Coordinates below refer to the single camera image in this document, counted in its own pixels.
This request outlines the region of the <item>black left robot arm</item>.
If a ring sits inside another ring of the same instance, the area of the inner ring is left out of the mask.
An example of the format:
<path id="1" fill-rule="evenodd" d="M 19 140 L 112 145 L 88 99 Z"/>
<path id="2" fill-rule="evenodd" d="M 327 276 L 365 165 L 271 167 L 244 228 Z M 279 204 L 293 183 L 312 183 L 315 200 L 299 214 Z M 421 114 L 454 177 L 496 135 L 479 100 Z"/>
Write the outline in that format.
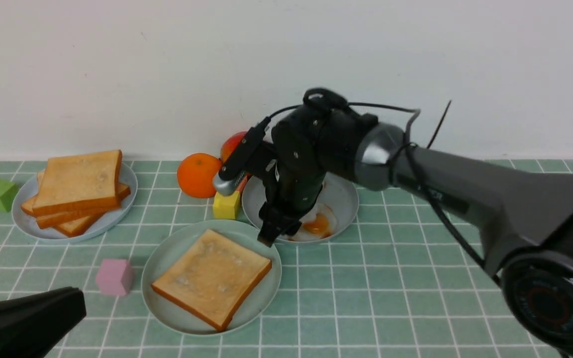
<path id="1" fill-rule="evenodd" d="M 190 224 L 146 261 L 141 292 L 152 316 L 171 331 L 221 336 L 256 320 L 282 279 L 276 247 L 256 227 L 234 220 Z M 84 293 L 62 287 L 0 301 L 0 358 L 43 358 L 87 314 Z"/>

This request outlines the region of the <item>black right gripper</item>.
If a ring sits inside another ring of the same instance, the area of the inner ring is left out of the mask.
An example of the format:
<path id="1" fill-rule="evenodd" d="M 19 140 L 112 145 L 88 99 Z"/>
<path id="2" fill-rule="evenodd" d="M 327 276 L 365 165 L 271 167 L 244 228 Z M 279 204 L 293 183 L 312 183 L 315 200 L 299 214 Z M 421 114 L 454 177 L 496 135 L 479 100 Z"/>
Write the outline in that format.
<path id="1" fill-rule="evenodd" d="M 301 219 L 314 207 L 323 188 L 326 171 L 312 151 L 278 150 L 260 179 L 265 188 L 265 203 L 259 214 L 262 226 L 258 241 L 272 247 L 281 235 L 293 237 Z"/>

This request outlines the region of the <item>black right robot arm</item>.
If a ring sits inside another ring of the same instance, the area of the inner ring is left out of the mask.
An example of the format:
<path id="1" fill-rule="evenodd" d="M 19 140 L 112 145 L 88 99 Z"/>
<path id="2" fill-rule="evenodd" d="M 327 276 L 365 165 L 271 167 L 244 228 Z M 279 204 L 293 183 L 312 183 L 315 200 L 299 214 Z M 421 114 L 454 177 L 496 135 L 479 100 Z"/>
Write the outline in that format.
<path id="1" fill-rule="evenodd" d="M 307 213 L 326 173 L 370 190 L 395 186 L 479 230 L 473 259 L 532 335 L 573 356 L 573 174 L 529 173 L 411 144 L 353 111 L 294 111 L 261 141 L 249 169 L 268 185 L 259 240 Z"/>

